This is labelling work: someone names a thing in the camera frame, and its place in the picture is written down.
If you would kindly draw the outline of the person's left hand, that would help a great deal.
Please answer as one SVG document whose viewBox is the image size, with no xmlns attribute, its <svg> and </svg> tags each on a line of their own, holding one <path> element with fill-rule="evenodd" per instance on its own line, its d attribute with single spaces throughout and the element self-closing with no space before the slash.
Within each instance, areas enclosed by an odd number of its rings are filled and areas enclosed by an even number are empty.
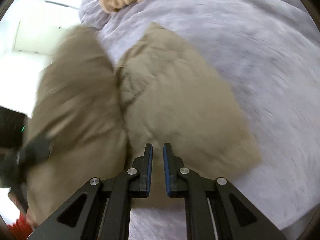
<svg viewBox="0 0 320 240">
<path fill-rule="evenodd" d="M 29 224 L 33 229 L 37 228 L 37 224 L 35 223 L 32 211 L 30 209 L 28 209 L 27 211 L 24 211 L 16 194 L 14 194 L 13 192 L 9 192 L 8 197 L 14 203 L 14 205 L 19 209 L 20 213 L 22 213 L 26 223 Z"/>
</svg>

